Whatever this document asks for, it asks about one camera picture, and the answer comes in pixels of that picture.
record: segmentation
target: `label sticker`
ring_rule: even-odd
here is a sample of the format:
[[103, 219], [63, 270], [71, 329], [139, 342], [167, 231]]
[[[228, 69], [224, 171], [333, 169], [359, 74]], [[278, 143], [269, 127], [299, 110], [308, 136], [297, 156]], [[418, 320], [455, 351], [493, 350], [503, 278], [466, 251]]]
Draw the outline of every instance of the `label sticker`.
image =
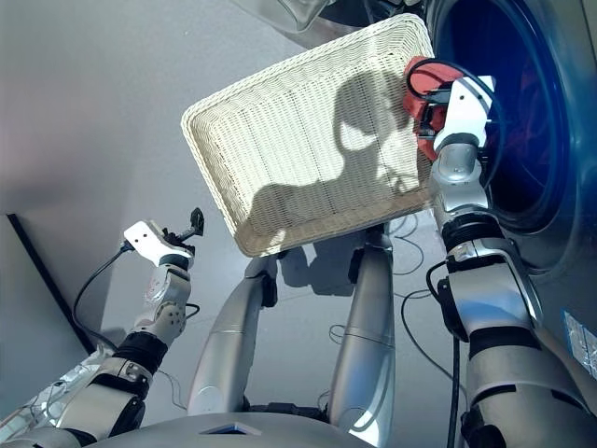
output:
[[597, 379], [597, 337], [566, 310], [562, 316], [572, 356]]

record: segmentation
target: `washing machine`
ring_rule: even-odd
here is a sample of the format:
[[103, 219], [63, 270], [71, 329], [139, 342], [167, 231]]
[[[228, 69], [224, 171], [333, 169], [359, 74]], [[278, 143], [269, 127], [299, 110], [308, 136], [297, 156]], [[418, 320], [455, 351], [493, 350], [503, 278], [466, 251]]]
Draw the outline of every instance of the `washing machine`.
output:
[[597, 335], [597, 1], [425, 6], [436, 55], [497, 81], [507, 145], [493, 203], [533, 277], [545, 326], [572, 351], [585, 344], [575, 356], [597, 378], [589, 359]]

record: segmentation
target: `black baseboard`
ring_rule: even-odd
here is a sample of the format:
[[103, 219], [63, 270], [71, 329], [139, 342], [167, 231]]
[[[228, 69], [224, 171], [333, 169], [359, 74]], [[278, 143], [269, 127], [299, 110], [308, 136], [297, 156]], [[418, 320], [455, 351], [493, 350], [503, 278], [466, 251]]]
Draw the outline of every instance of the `black baseboard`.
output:
[[12, 225], [12, 228], [17, 233], [19, 240], [21, 240], [23, 247], [27, 251], [29, 258], [34, 263], [34, 266], [41, 275], [41, 278], [44, 280], [46, 287], [48, 287], [50, 294], [56, 301], [56, 304], [62, 311], [64, 317], [66, 317], [66, 320], [75, 332], [75, 335], [81, 342], [81, 345], [83, 345], [83, 348], [85, 348], [88, 354], [93, 353], [95, 351], [95, 345], [91, 342], [90, 338], [87, 336], [85, 331], [76, 326], [75, 321], [73, 320], [70, 306], [68, 306], [68, 303], [66, 302], [64, 296], [58, 289], [56, 282], [54, 282], [54, 279], [49, 274], [48, 268], [46, 268], [46, 265], [44, 264], [43, 260], [39, 257], [39, 254], [35, 250], [35, 247], [31, 242], [31, 239], [29, 238], [29, 235], [27, 234], [21, 222], [19, 221], [19, 217], [17, 217], [14, 214], [7, 215], [7, 217], [8, 221], [10, 221], [10, 224]]

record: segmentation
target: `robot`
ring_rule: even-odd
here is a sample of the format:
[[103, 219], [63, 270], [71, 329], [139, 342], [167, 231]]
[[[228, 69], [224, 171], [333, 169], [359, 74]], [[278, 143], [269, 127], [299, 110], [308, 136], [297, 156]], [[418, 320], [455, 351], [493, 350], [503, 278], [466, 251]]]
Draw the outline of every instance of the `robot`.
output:
[[[492, 106], [490, 77], [460, 77], [437, 92], [448, 104], [433, 135], [429, 179], [448, 276], [437, 289], [447, 329], [470, 344], [469, 407], [462, 434], [471, 448], [597, 446], [597, 419], [568, 371], [535, 336], [541, 305], [517, 248], [502, 233], [481, 159]], [[8, 441], [5, 448], [367, 447], [384, 446], [395, 381], [392, 249], [383, 226], [354, 253], [351, 312], [326, 412], [283, 403], [251, 406], [244, 396], [262, 307], [275, 305], [276, 257], [253, 259], [212, 327], [197, 367], [188, 417], [140, 428], [144, 398], [168, 348], [184, 330], [202, 220], [181, 235], [152, 221], [127, 229], [129, 245], [155, 266], [143, 312], [116, 352], [71, 399], [57, 427]]]

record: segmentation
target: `metal joint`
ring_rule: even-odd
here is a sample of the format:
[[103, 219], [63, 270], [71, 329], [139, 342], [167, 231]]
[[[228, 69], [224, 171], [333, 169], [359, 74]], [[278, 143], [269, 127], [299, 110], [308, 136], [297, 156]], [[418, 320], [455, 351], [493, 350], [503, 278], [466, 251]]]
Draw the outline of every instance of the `metal joint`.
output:
[[151, 385], [153, 379], [153, 375], [145, 367], [122, 357], [109, 357], [106, 359], [93, 377], [100, 375], [122, 378], [130, 383], [147, 382], [149, 385]]
[[263, 274], [273, 279], [276, 278], [278, 265], [276, 264], [275, 256], [268, 255], [267, 257], [251, 259], [251, 262], [244, 270], [244, 278], [257, 278]]
[[156, 303], [172, 298], [186, 302], [190, 294], [190, 276], [177, 266], [163, 264], [156, 268], [146, 291], [146, 301]]
[[466, 334], [494, 327], [532, 327], [521, 289], [506, 264], [449, 274], [454, 304]]
[[390, 237], [385, 234], [381, 229], [370, 229], [367, 232], [365, 246], [374, 247], [376, 249], [381, 249], [387, 252], [388, 254], [392, 253], [392, 241]]
[[462, 243], [448, 253], [448, 256], [453, 256], [457, 262], [495, 255], [501, 257], [507, 263], [535, 327], [541, 327], [543, 322], [541, 302], [533, 283], [526, 274], [516, 247], [509, 240], [503, 238], [481, 238]]

